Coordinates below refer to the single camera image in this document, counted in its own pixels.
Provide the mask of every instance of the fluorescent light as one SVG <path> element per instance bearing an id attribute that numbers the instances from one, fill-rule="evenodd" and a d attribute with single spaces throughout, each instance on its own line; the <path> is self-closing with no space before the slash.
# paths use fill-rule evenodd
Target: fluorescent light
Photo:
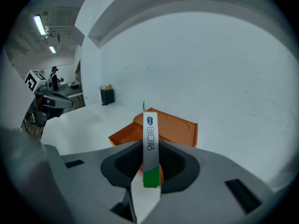
<path id="1" fill-rule="evenodd" d="M 39 32 L 41 33 L 41 35 L 46 35 L 40 15 L 34 16 L 34 21 L 36 22 L 36 26 L 37 26 Z"/>
<path id="2" fill-rule="evenodd" d="M 54 47 L 49 47 L 50 48 L 50 50 L 53 52 L 53 53 L 56 53 L 56 51 L 55 51 L 55 49 L 54 49 Z"/>

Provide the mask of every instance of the black rectangular strip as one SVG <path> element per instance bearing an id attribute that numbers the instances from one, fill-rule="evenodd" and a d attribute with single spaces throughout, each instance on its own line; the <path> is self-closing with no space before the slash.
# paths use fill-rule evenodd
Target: black rectangular strip
<path id="1" fill-rule="evenodd" d="M 225 184 L 247 214 L 261 205 L 261 202 L 239 179 L 226 181 Z"/>
<path id="2" fill-rule="evenodd" d="M 72 161 L 72 162 L 66 162 L 65 165 L 67 168 L 72 168 L 74 166 L 78 166 L 80 164 L 83 164 L 84 162 L 82 160 L 75 160 L 75 161 Z"/>

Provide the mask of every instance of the person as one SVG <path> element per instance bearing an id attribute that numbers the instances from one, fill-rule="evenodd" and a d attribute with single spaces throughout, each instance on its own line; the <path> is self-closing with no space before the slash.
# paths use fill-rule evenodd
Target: person
<path id="1" fill-rule="evenodd" d="M 58 71 L 56 66 L 52 67 L 52 73 L 51 73 L 51 80 L 53 82 L 53 90 L 58 91 L 58 83 L 61 82 L 61 80 L 59 80 L 56 76 L 56 71 Z"/>

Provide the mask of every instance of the orange container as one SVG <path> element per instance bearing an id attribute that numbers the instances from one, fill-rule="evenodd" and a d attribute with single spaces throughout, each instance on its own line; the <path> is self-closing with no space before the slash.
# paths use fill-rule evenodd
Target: orange container
<path id="1" fill-rule="evenodd" d="M 159 139 L 185 144 L 192 147 L 197 146 L 198 124 L 178 118 L 176 116 L 149 108 L 149 112 L 157 112 Z M 133 122 L 120 131 L 109 136 L 112 145 L 125 144 L 143 139 L 143 113 L 134 117 Z M 163 172 L 160 166 L 161 184 L 163 183 Z"/>

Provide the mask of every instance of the ceiling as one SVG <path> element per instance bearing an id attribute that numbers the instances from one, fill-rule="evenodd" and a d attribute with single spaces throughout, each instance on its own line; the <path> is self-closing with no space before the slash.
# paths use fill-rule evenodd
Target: ceiling
<path id="1" fill-rule="evenodd" d="M 75 51 L 75 42 L 71 37 L 79 7 L 27 6 L 20 13 L 6 41 L 8 58 L 51 52 L 54 46 L 57 53 Z M 39 14 L 47 35 L 42 36 L 33 17 Z"/>

